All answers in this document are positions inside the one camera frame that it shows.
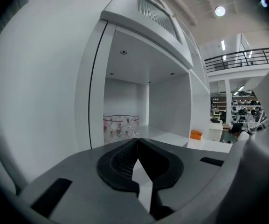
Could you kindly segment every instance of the orange box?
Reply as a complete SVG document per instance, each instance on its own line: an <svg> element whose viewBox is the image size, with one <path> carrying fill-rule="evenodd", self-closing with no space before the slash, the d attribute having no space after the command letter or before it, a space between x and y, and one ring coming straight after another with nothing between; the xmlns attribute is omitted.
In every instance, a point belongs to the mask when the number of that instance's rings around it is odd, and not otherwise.
<svg viewBox="0 0 269 224"><path fill-rule="evenodd" d="M192 130L192 131L191 131L191 133L194 133L194 134L197 134L197 135L202 135L202 133L201 133L201 132L196 131L196 130Z"/></svg>
<svg viewBox="0 0 269 224"><path fill-rule="evenodd" d="M190 133L190 138L195 140L201 140L202 133L199 131L192 130Z"/></svg>

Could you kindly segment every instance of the black trim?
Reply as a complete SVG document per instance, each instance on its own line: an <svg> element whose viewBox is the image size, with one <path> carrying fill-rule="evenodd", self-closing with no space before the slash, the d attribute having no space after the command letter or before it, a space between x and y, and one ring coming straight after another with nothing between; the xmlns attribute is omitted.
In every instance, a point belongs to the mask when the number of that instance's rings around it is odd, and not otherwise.
<svg viewBox="0 0 269 224"><path fill-rule="evenodd" d="M33 210L44 217L49 217L57 206L72 181L64 178L57 179L31 206Z"/></svg>
<svg viewBox="0 0 269 224"><path fill-rule="evenodd" d="M90 98L91 98L91 85L92 85L92 78L93 78L93 72L94 72L94 66L95 66L95 61L96 61L97 53L98 53L98 50L99 50L99 46L100 46L100 42L102 40L103 34L104 34L105 29L107 27L107 24L108 24L108 22L106 23L106 25L104 27L104 30L102 32L101 38L100 38L99 43L98 43L98 46L97 46L97 50L96 50L96 53L95 53L94 62L93 62L93 66L92 66L91 79L90 79L89 105L88 105L88 125L89 125L89 139L90 139L91 149L92 149L91 132L90 132Z"/></svg>
<svg viewBox="0 0 269 224"><path fill-rule="evenodd" d="M221 167L223 165L223 163L224 163L224 161L222 161L222 160L212 159L212 158L208 158L208 157L203 157L203 158L200 159L200 161L208 163L208 164L216 165L216 166L219 166L219 167Z"/></svg>
<svg viewBox="0 0 269 224"><path fill-rule="evenodd" d="M153 145L148 139L138 139L138 159L155 190L172 187L184 171L178 156Z"/></svg>
<svg viewBox="0 0 269 224"><path fill-rule="evenodd" d="M104 154L97 163L101 179L115 190L139 194L139 184L132 180L133 168L138 160L137 139Z"/></svg>

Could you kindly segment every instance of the white ceiling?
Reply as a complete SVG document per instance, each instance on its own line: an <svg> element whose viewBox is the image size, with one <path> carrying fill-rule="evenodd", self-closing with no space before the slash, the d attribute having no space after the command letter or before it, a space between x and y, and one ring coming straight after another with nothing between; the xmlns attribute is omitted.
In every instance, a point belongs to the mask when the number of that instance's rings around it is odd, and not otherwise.
<svg viewBox="0 0 269 224"><path fill-rule="evenodd" d="M238 78L238 79L231 79L229 80L229 85L231 92L236 92L239 90L239 88L243 85L245 85L244 90L253 90L253 88L256 87L256 85L261 81L263 77L253 77L253 78ZM221 92L226 92L226 86L224 80L221 81L213 81L210 82L210 93L213 94L220 94Z"/></svg>
<svg viewBox="0 0 269 224"><path fill-rule="evenodd" d="M232 53L238 51L237 43L240 41L241 34L227 36L221 39L215 39L200 45L201 52L204 56L204 60L208 58L213 58L215 56L221 56L224 54ZM222 50L221 41L224 40L225 50Z"/></svg>
<svg viewBox="0 0 269 224"><path fill-rule="evenodd" d="M269 29L269 14L260 0L163 0L202 45L211 40L242 32ZM214 10L223 6L226 14Z"/></svg>
<svg viewBox="0 0 269 224"><path fill-rule="evenodd" d="M110 46L107 78L154 84L186 73L181 63L148 39L127 29L116 29Z"/></svg>
<svg viewBox="0 0 269 224"><path fill-rule="evenodd" d="M245 85L251 78L238 78L229 80L229 86L231 88L231 92L237 92L241 86Z"/></svg>

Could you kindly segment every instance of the white cabinet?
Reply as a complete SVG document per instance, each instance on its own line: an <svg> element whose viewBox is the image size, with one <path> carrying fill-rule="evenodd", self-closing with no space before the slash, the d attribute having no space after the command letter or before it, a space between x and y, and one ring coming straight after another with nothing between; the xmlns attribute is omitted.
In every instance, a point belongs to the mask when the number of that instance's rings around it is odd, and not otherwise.
<svg viewBox="0 0 269 224"><path fill-rule="evenodd" d="M187 42L171 10L161 0L112 0L101 19L132 29L156 42L187 68L192 60Z"/></svg>
<svg viewBox="0 0 269 224"><path fill-rule="evenodd" d="M183 146L190 133L189 72L143 36L108 24L90 89L90 140L103 142L103 114L139 115L139 135Z"/></svg>
<svg viewBox="0 0 269 224"><path fill-rule="evenodd" d="M94 59L88 110L91 147L104 145L103 115L139 115L141 138L185 146L193 129L206 139L207 72L188 29L181 30L161 0L112 0L100 17L107 25L99 32L97 51L85 52ZM76 130L78 137L85 135Z"/></svg>

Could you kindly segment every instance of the black slot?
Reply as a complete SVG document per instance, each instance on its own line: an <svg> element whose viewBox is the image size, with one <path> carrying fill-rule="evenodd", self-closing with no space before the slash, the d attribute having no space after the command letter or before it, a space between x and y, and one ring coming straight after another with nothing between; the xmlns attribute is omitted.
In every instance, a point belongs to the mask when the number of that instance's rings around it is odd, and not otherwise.
<svg viewBox="0 0 269 224"><path fill-rule="evenodd" d="M218 159L212 159L212 158L208 158L208 157L203 157L200 159L200 161L202 162L205 162L205 163L209 163L209 164L212 164L212 165L216 165L216 166L219 166L221 167L224 163L224 161L222 160L218 160Z"/></svg>
<svg viewBox="0 0 269 224"><path fill-rule="evenodd" d="M49 217L71 183L68 179L58 178L31 206L32 209L44 217Z"/></svg>

